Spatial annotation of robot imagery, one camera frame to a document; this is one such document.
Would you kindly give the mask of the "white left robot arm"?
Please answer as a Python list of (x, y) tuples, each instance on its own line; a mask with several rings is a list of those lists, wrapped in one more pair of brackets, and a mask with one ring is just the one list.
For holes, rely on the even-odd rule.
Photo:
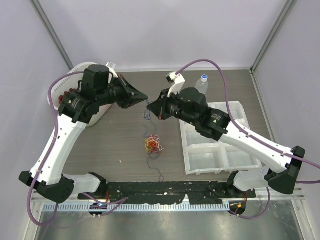
[(121, 74), (105, 65), (92, 64), (83, 71), (76, 71), (75, 75), (82, 76), (76, 81), (78, 88), (63, 92), (59, 108), (52, 109), (55, 127), (45, 150), (34, 167), (19, 176), (31, 191), (36, 190), (56, 204), (74, 194), (89, 193), (97, 200), (106, 195), (106, 179), (94, 172), (63, 174), (65, 163), (78, 137), (99, 113), (100, 107), (116, 103), (128, 109), (148, 99)]

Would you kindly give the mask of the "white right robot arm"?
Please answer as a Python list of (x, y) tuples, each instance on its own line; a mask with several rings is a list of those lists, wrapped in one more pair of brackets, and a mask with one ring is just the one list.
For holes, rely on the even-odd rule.
[(230, 197), (257, 188), (293, 194), (302, 166), (295, 157), (302, 158), (306, 153), (302, 147), (284, 147), (258, 135), (228, 113), (209, 107), (205, 95), (193, 87), (177, 94), (164, 89), (147, 109), (159, 120), (175, 117), (194, 126), (201, 136), (236, 147), (264, 164), (261, 169), (233, 172), (225, 186)]

